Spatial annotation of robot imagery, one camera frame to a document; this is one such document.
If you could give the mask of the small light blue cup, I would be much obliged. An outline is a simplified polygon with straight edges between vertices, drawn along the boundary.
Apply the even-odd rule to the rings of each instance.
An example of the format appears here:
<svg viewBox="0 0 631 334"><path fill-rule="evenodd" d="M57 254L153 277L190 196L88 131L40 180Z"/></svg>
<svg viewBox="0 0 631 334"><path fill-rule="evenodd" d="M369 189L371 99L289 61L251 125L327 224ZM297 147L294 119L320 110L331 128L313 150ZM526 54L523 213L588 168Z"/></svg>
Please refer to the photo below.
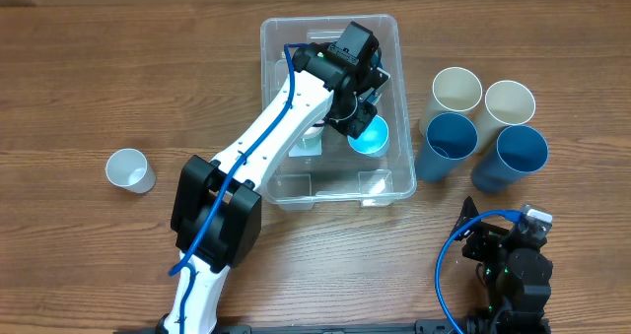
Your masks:
<svg viewBox="0 0 631 334"><path fill-rule="evenodd" d="M376 115L366 130L358 137L347 137L349 146L357 153L378 158L386 154L389 148L389 128L387 122Z"/></svg>

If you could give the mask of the small pink cup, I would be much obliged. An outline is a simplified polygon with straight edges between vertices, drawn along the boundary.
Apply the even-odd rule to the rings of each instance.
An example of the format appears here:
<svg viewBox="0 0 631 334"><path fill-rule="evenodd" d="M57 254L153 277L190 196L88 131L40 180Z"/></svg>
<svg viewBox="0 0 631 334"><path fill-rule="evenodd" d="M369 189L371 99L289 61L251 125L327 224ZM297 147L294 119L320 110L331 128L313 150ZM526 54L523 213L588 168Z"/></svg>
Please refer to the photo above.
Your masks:
<svg viewBox="0 0 631 334"><path fill-rule="evenodd" d="M323 123L311 126L301 137L299 145L304 149L316 147L321 142L321 134L324 130Z"/></svg>

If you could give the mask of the dark blue bowl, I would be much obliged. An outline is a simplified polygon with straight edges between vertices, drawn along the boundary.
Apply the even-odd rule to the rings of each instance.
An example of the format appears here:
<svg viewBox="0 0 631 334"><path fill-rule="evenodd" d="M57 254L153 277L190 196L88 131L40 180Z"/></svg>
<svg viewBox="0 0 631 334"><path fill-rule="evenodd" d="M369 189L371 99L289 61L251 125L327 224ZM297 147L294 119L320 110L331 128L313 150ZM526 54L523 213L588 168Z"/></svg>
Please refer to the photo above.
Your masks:
<svg viewBox="0 0 631 334"><path fill-rule="evenodd" d="M377 49L377 51L375 52L374 56L371 59L371 65L374 67L379 67L379 68L383 68L383 62L382 62L382 49L379 47ZM368 98L368 102L376 105L380 99L381 99L382 93L380 91L377 92L373 92L369 98Z"/></svg>

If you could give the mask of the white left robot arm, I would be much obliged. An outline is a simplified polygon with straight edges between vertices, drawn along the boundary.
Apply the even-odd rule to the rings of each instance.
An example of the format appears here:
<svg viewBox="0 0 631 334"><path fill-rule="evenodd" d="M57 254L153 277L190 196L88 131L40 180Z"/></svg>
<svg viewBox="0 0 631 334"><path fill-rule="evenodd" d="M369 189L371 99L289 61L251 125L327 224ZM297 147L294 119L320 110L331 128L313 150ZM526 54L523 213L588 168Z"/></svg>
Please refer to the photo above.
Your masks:
<svg viewBox="0 0 631 334"><path fill-rule="evenodd" d="M318 123L358 138L377 115L369 96L390 75L369 29L351 22L325 43L287 43L288 76L270 105L228 148L206 161L194 155L181 170L171 228L179 261L173 309L159 333L210 333L231 269L261 230L261 189L285 155Z"/></svg>

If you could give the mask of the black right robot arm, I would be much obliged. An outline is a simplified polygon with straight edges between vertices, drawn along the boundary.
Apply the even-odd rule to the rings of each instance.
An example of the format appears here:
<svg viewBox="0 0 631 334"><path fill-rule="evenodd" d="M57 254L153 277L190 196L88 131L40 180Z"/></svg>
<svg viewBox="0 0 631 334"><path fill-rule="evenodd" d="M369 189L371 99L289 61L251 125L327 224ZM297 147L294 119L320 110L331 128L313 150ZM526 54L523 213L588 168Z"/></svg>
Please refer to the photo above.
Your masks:
<svg viewBox="0 0 631 334"><path fill-rule="evenodd" d="M489 307L472 310L456 324L465 334L550 334L544 307L551 296L553 263L541 254L552 216L525 204L507 230L479 222L456 236L462 255L478 262L476 274Z"/></svg>

